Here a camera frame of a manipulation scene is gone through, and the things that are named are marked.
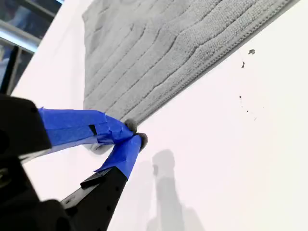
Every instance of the blue painter's tape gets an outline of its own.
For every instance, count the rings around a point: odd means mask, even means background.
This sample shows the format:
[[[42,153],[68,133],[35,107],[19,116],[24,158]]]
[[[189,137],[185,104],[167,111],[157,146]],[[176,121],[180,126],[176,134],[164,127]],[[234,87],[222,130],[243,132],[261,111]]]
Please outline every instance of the blue painter's tape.
[[[118,144],[133,136],[122,122],[95,110],[38,110],[52,144],[51,152],[80,144]],[[95,126],[96,135],[90,125]]]
[[[141,137],[135,135],[132,138],[114,146],[103,165],[94,172],[101,172],[110,167],[117,167],[127,179],[133,170],[141,147]]]

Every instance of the gray microfiber cloth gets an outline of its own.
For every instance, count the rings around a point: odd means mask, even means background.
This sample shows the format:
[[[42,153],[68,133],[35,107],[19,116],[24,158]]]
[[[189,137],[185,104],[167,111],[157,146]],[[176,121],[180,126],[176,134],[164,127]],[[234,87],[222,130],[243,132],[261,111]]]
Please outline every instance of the gray microfiber cloth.
[[[95,0],[84,108],[143,121],[291,1]]]

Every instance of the gray towel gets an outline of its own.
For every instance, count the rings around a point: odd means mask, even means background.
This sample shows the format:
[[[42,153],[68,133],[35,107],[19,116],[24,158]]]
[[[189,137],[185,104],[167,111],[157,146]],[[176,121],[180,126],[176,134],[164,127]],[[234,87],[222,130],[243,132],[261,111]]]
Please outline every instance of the gray towel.
[[[291,1],[95,0],[84,108],[143,121]]]

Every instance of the white table surface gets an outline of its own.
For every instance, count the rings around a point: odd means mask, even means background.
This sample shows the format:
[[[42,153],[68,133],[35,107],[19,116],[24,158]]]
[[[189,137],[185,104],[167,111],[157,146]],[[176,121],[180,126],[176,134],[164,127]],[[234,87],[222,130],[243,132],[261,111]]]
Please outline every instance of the white table surface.
[[[90,2],[65,1],[14,96],[82,109]],[[149,144],[108,230],[308,230],[307,12],[300,1],[140,125]],[[106,157],[79,146],[25,169],[41,200],[61,200]]]

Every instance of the debris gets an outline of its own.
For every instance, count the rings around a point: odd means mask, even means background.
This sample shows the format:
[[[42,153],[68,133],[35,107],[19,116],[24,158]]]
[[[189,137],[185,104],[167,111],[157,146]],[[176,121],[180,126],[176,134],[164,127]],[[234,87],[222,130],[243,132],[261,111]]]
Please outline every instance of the debris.
[[[248,54],[255,54],[255,53],[256,53],[255,50],[251,49]]]

